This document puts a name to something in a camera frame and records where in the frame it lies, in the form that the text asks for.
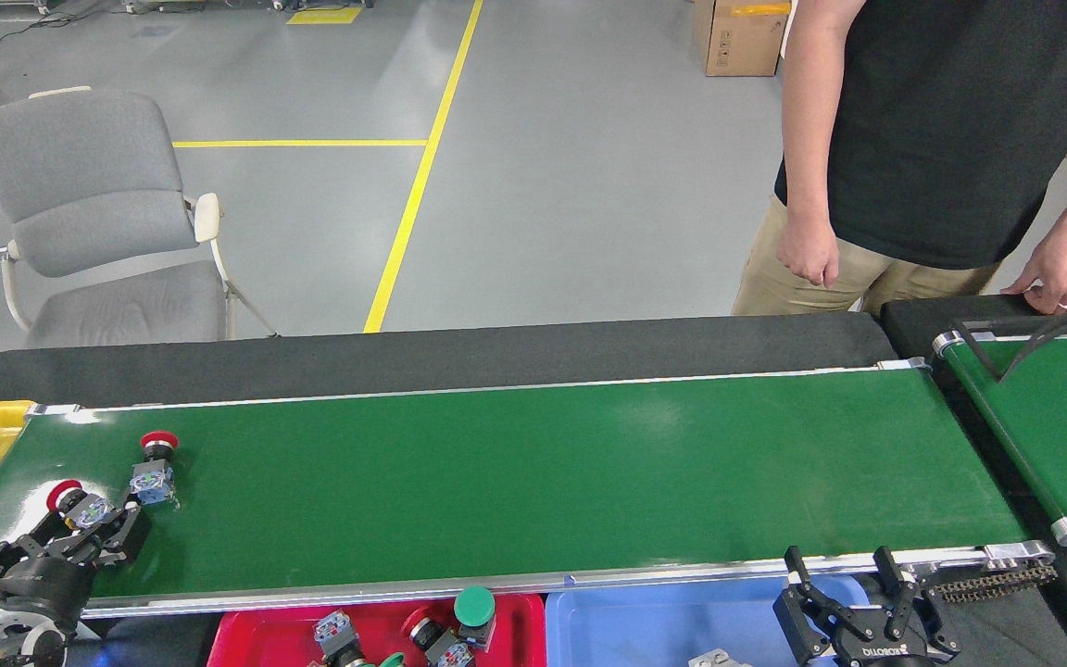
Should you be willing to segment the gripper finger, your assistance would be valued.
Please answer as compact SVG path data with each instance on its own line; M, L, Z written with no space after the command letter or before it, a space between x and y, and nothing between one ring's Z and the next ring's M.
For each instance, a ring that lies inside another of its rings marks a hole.
M13 541L0 541L0 571L7 571L25 559L47 557L82 566L65 554L63 546L58 544L62 539L71 539L73 535L75 529L70 528L67 520L55 512L47 512L29 533L19 535Z
M947 631L937 594L924 591L915 574L897 565L892 550L876 549L873 562L892 603L885 608L882 629L873 634L873 641L923 640L943 651L943 656L960 655L960 641Z
M78 529L71 537L69 561L97 569L132 563L152 533L152 517L139 503L106 512L103 519Z
M784 561L787 586L773 603L773 612L796 662L812 663L826 656L835 663L851 662L841 648L841 633L854 629L854 612L813 585L799 549L789 547Z

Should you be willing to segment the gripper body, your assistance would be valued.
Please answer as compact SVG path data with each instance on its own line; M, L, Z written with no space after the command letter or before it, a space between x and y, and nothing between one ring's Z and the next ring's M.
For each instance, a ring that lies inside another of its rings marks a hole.
M97 569L55 557L9 562L0 554L0 610L78 620L92 595Z
M923 640L871 641L823 640L822 656L833 656L838 666L937 666L943 651Z

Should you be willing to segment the person's right hand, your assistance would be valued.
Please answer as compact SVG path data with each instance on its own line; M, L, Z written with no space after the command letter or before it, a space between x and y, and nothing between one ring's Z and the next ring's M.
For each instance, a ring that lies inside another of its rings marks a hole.
M839 248L829 217L789 212L776 258L796 277L813 286L833 287L839 274Z

